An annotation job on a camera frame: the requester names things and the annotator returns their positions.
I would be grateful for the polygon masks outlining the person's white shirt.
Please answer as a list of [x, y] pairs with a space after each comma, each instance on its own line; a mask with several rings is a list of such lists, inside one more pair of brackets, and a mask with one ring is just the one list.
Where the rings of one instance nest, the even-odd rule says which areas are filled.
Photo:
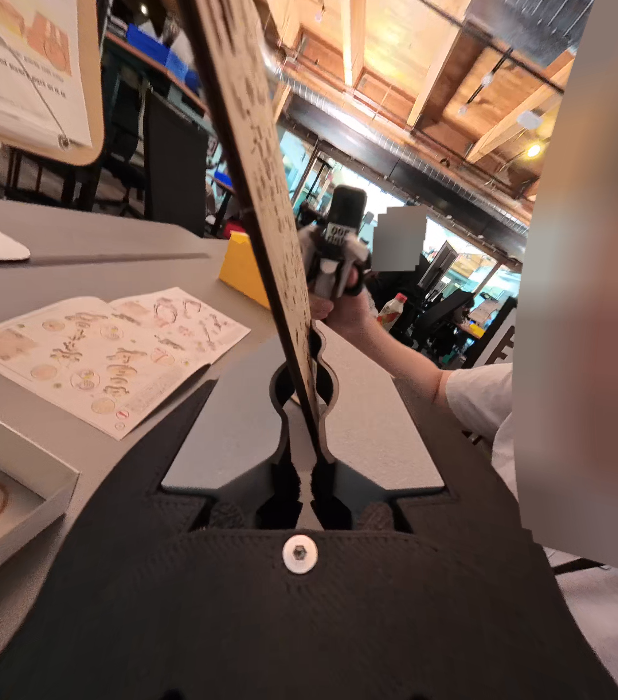
[[513, 363], [456, 370], [446, 383], [445, 394], [462, 427], [491, 444], [492, 467], [517, 498]]

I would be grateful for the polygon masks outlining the plastic bottle with red cap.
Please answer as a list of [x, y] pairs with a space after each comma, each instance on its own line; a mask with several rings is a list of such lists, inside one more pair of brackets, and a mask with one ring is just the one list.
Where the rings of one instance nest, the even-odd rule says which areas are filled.
[[385, 331], [389, 332], [399, 320], [407, 300], [408, 298], [405, 294], [397, 293], [396, 296], [388, 301], [379, 311], [377, 321]]

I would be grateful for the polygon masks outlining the laser-cut wooden parts sheet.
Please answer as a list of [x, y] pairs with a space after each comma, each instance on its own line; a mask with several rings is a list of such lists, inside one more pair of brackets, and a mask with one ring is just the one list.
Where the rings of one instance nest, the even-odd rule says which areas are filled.
[[212, 125], [223, 147], [317, 463], [325, 445], [313, 328], [298, 234], [273, 120], [252, 1], [178, 1]]

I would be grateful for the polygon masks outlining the person's right hand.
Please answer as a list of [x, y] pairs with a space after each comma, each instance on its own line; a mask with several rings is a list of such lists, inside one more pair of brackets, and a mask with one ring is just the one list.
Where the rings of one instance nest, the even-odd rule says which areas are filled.
[[312, 320], [321, 320], [346, 339], [359, 336], [376, 319], [373, 299], [365, 287], [357, 295], [344, 294], [337, 301], [314, 292], [315, 282], [308, 285]]

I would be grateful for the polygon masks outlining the blue storage bin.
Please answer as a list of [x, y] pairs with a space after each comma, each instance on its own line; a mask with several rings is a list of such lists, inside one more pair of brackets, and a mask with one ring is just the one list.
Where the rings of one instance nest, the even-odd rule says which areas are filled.
[[199, 93], [201, 83], [198, 72], [191, 69], [171, 48], [168, 49], [164, 66], [190, 90]]
[[168, 61], [170, 49], [133, 23], [129, 23], [127, 26], [126, 41], [130, 46], [160, 65], [165, 65]]

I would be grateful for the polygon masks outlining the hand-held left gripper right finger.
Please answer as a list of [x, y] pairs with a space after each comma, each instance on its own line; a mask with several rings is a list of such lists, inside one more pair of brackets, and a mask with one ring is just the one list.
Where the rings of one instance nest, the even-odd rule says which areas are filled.
[[322, 419], [335, 489], [443, 489], [391, 375], [326, 324], [313, 329], [333, 385]]

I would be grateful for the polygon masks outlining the black framed marker sign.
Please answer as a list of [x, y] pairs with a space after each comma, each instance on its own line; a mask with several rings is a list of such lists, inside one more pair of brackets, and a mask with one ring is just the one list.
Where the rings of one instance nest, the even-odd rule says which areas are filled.
[[463, 369], [511, 363], [515, 340], [517, 298], [509, 297], [496, 317], [464, 355]]

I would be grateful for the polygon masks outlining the printed instruction booklet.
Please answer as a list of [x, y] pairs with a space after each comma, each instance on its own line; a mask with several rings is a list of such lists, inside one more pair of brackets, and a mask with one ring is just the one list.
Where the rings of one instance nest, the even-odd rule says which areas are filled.
[[121, 441], [250, 333], [178, 287], [0, 323], [0, 374]]

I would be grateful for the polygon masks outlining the black chair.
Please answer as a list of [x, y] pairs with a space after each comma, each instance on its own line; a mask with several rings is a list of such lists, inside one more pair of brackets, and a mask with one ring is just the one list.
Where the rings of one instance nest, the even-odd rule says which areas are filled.
[[145, 219], [203, 237], [208, 134], [149, 90], [143, 120]]

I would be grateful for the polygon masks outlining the person's right forearm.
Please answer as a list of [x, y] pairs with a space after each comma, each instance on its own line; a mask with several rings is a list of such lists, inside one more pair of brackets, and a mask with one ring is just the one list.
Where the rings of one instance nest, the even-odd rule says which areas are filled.
[[394, 379], [404, 381], [427, 403], [449, 409], [446, 387], [452, 372], [440, 369], [427, 357], [393, 338], [377, 318], [359, 336], [346, 340]]

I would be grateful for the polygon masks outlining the black monitor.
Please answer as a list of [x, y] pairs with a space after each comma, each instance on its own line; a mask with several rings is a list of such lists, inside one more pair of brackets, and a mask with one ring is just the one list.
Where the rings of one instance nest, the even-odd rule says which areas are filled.
[[425, 295], [430, 292], [434, 286], [441, 280], [444, 274], [453, 265], [458, 257], [458, 252], [448, 243], [443, 243], [434, 259], [429, 263], [429, 266], [422, 278], [418, 282], [418, 288]]

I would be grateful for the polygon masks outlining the yellow plastic bin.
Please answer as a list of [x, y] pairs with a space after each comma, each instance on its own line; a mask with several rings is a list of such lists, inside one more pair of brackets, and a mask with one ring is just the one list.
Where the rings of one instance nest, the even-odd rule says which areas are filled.
[[250, 237], [242, 231], [230, 234], [218, 279], [246, 298], [270, 310]]

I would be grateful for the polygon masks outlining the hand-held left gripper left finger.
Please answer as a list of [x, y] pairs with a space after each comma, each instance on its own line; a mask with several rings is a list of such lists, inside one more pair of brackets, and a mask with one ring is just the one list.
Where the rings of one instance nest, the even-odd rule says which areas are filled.
[[285, 404], [294, 394], [275, 335], [218, 379], [162, 488], [274, 489], [273, 466], [289, 446]]

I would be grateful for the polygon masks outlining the silver ventilation duct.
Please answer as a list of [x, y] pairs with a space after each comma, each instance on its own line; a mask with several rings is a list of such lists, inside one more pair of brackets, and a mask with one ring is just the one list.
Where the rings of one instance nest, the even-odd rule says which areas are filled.
[[528, 224], [524, 223], [519, 216], [510, 213], [503, 205], [496, 203], [490, 197], [491, 193], [489, 191], [481, 191], [473, 183], [462, 179], [457, 172], [445, 169], [440, 164], [436, 164], [433, 159], [424, 158], [422, 153], [409, 144], [401, 144], [393, 138], [384, 135], [378, 129], [355, 118], [348, 113], [344, 106], [337, 104], [334, 100], [300, 81], [296, 77], [295, 72], [290, 70], [288, 59], [280, 58], [277, 52], [264, 43], [261, 44], [261, 55], [269, 75], [287, 86], [300, 100], [310, 104], [315, 110], [324, 114], [327, 119], [332, 120], [334, 129], [342, 133], [345, 133], [347, 130], [354, 132], [382, 152], [424, 173], [425, 176], [436, 183], [471, 202], [472, 205], [524, 239], [528, 238]]

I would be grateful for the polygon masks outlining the white cardboard box tray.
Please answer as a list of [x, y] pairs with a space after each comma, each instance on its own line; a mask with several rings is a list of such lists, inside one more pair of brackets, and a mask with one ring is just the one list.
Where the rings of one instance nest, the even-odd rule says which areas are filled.
[[0, 482], [9, 503], [0, 515], [0, 567], [62, 517], [79, 473], [0, 421]]

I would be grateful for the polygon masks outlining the wooden board with paper sheet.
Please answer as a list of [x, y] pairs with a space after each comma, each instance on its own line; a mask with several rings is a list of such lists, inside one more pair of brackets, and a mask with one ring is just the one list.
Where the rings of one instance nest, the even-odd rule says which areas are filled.
[[100, 155], [97, 1], [0, 1], [0, 144], [77, 166]]

